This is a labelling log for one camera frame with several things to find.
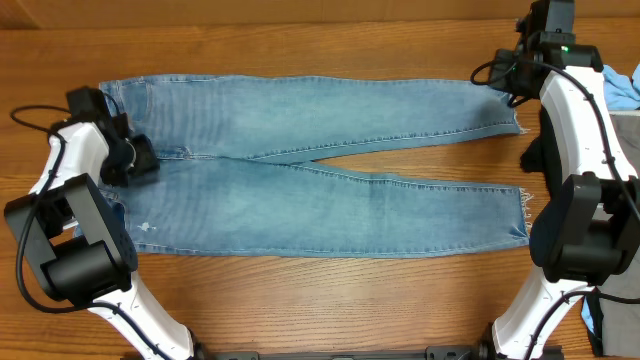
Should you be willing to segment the light blue denim jeans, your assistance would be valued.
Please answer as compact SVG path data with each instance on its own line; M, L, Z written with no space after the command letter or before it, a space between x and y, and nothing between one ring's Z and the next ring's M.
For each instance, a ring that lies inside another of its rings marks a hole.
M467 81L157 75L100 86L158 171L102 194L136 249L197 256L425 258L529 242L526 192L348 171L332 157L521 127Z

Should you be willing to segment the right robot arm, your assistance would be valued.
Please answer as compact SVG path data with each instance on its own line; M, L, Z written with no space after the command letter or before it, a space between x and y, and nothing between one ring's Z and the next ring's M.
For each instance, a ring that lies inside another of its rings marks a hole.
M580 45L571 1L534 2L513 50L485 64L487 85L509 106L541 104L540 133L521 157L545 176L550 199L529 240L532 270L506 312L475 346L430 347L430 359L559 359L548 338L583 297L624 273L639 247L639 178L607 110L603 63Z

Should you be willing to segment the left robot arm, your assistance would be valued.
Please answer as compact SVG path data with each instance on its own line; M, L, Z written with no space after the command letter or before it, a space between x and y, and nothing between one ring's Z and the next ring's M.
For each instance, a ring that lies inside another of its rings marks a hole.
M126 187L159 169L150 140L101 90L67 93L66 118L45 129L50 146L38 182L10 201L19 292L49 314L87 310L109 322L143 359L205 359L193 332L146 287L134 243L98 185Z

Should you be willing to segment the black garment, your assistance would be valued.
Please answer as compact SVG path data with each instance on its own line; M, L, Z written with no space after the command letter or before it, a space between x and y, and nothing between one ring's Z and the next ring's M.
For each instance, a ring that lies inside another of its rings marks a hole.
M540 133L520 157L525 173L542 173L549 196L553 198L563 184L562 163L555 132L547 110L539 111Z

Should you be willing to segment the light blue cloth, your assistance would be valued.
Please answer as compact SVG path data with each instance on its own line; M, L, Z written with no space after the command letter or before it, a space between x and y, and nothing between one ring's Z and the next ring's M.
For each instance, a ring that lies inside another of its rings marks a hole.
M639 72L637 66L631 77L618 74L612 67L605 65L604 97L609 111L634 111L640 107Z

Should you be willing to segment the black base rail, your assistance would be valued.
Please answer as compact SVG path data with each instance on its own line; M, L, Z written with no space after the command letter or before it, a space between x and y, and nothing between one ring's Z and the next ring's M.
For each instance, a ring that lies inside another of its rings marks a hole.
M474 346L430 346L425 350L373 351L353 353L281 353L227 352L208 355L215 360L472 360L498 359L498 356L480 355Z

